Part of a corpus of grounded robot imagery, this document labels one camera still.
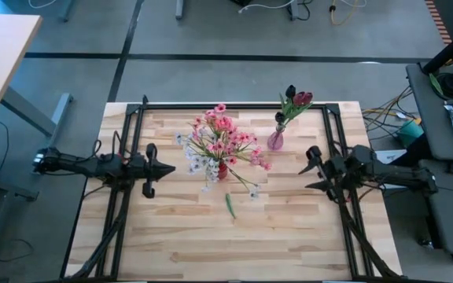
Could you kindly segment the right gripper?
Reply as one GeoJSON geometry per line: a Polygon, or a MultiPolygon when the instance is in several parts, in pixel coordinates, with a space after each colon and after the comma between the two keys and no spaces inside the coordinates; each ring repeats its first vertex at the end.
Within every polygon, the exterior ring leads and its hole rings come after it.
{"type": "Polygon", "coordinates": [[[307,150],[307,158],[308,164],[299,172],[299,175],[316,167],[318,169],[318,177],[321,181],[308,184],[305,188],[319,189],[324,192],[331,201],[339,201],[337,193],[338,186],[340,185],[340,178],[345,173],[343,159],[338,156],[323,162],[322,153],[317,145],[313,145],[307,150]]]}

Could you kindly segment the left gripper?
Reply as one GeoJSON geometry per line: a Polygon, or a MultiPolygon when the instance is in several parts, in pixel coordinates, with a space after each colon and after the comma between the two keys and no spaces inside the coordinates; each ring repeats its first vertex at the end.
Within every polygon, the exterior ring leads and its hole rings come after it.
{"type": "Polygon", "coordinates": [[[158,175],[157,170],[157,147],[150,143],[146,146],[146,156],[140,152],[135,153],[131,158],[131,174],[134,179],[145,179],[142,187],[142,194],[148,199],[155,197],[155,189],[153,182],[173,173],[175,166],[159,162],[158,168],[160,170],[158,175]]]}

